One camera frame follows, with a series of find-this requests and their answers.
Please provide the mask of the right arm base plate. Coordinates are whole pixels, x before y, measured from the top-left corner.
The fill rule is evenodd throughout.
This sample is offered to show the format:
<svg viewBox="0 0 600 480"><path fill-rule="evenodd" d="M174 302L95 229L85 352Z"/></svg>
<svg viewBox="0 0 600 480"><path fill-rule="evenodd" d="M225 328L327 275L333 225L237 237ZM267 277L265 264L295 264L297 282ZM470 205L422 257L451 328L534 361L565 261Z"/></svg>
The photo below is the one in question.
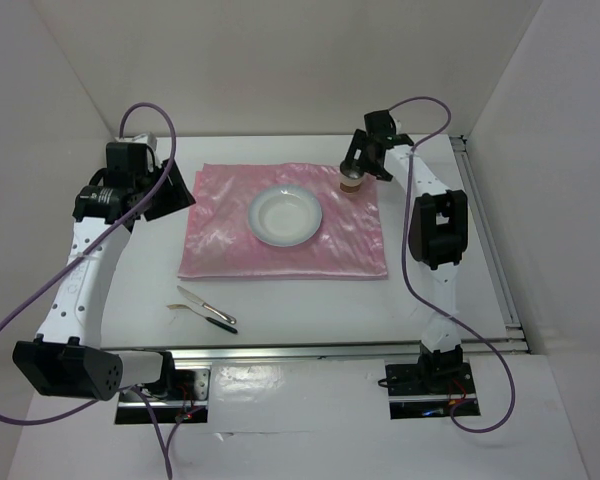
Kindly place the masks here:
<svg viewBox="0 0 600 480"><path fill-rule="evenodd" d="M387 364L377 385L387 391L392 420L480 416L472 370L464 363L458 373L425 381L416 364Z"/></svg>

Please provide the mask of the silver table knife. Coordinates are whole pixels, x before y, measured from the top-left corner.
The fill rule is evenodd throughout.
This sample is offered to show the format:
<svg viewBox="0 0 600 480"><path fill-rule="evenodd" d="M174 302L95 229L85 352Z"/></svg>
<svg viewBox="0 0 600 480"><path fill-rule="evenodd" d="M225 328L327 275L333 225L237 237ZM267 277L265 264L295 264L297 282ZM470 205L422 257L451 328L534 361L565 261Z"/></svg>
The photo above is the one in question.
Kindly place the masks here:
<svg viewBox="0 0 600 480"><path fill-rule="evenodd" d="M215 314L216 316L218 316L225 322L227 322L231 325L235 325L237 323L237 320L234 316L213 307L211 304L209 304L205 300L201 299L199 296L195 295L194 293L190 292L189 290L185 289L184 287L178 285L177 290L186 300L208 310L209 312Z"/></svg>

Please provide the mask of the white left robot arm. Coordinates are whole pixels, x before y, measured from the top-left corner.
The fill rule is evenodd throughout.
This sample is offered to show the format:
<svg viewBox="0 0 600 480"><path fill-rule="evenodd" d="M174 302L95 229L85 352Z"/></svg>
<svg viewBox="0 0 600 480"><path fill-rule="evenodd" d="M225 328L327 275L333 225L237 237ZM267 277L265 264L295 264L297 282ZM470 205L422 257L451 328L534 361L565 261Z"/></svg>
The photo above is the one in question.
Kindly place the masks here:
<svg viewBox="0 0 600 480"><path fill-rule="evenodd" d="M158 161L157 138L144 133L105 148L106 165L76 196L73 239L58 291L31 341L14 347L14 364L43 396L105 401L142 386L164 399L176 390L166 351L123 354L101 347L106 300L135 223L187 209L195 202L176 165Z"/></svg>

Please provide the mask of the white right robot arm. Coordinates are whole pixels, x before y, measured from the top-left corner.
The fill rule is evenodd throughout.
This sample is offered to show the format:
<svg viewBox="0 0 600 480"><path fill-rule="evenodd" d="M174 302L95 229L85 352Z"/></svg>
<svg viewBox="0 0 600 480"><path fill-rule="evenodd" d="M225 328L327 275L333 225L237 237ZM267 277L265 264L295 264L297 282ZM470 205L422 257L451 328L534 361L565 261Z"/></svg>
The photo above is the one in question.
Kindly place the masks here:
<svg viewBox="0 0 600 480"><path fill-rule="evenodd" d="M420 267L431 310L414 366L389 369L379 380L391 396L462 394L464 355L460 332L449 319L456 313L456 276L468 246L468 199L453 190L412 152L414 141L398 132L391 113L377 110L364 116L340 164L340 188L361 189L367 177L395 179L405 190L402 259Z"/></svg>

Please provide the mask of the gold fork with dark handle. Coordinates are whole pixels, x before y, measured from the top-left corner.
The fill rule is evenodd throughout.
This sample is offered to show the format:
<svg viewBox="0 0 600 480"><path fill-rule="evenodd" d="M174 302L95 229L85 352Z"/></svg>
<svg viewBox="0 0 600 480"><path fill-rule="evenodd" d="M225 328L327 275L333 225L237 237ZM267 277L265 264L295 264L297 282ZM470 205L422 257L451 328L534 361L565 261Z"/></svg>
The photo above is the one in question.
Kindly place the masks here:
<svg viewBox="0 0 600 480"><path fill-rule="evenodd" d="M189 311L190 313L193 313L193 314L195 314L195 315L203 318L206 322L208 322L208 323L216 326L217 328L220 328L220 329L222 329L222 330L224 330L226 332L229 332L229 333L231 333L233 335L237 335L238 334L238 330L235 327L233 327L232 325L223 323L222 321L217 320L217 319L215 319L213 317L203 315L203 314L195 311L193 308L191 308L191 307L189 307L189 306L187 306L185 304L169 304L169 305L167 305L167 308L169 310Z"/></svg>

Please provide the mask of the white plate with blue rim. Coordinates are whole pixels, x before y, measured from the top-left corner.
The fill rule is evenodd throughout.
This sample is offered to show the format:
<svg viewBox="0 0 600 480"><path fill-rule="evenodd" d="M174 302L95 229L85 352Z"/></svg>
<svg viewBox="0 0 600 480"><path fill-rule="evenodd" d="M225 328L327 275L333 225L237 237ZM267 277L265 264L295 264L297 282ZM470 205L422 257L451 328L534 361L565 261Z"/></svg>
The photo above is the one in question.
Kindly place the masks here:
<svg viewBox="0 0 600 480"><path fill-rule="evenodd" d="M247 210L253 235L273 247L295 247L310 240L320 228L321 204L309 190L292 184L260 191Z"/></svg>

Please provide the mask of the pink satin rose placemat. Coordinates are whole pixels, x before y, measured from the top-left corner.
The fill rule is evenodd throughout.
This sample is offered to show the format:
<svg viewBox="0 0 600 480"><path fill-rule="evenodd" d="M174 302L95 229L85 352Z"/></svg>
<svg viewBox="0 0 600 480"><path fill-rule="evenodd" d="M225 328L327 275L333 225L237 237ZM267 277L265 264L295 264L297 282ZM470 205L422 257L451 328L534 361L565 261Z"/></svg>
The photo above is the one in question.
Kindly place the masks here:
<svg viewBox="0 0 600 480"><path fill-rule="evenodd" d="M354 193L343 192L339 183L334 166L204 165L195 177L179 277L386 278L376 181L365 179ZM307 189L322 209L317 232L296 246L268 245L249 226L251 202L278 185Z"/></svg>

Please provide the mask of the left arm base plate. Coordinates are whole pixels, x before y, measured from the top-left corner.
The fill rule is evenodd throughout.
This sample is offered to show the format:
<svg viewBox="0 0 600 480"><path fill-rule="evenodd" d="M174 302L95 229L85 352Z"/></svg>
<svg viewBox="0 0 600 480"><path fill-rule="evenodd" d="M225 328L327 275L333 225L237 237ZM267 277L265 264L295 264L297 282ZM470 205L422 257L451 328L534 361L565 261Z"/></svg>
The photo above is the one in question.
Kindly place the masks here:
<svg viewBox="0 0 600 480"><path fill-rule="evenodd" d="M152 420L144 402L146 399L159 424L206 424L209 417L210 377L211 370L205 366L176 369L163 383L141 385L140 395L132 391L121 393L114 423L150 424Z"/></svg>

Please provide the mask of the steel cup with cream sleeve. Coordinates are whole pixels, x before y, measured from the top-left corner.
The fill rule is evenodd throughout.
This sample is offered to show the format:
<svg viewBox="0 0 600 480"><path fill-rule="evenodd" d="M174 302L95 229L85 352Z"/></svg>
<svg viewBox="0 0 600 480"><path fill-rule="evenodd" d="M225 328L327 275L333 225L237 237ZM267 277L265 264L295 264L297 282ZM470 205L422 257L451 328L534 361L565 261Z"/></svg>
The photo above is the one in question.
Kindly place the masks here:
<svg viewBox="0 0 600 480"><path fill-rule="evenodd" d="M358 192L364 182L365 174L356 169L340 167L339 188L342 192L352 194Z"/></svg>

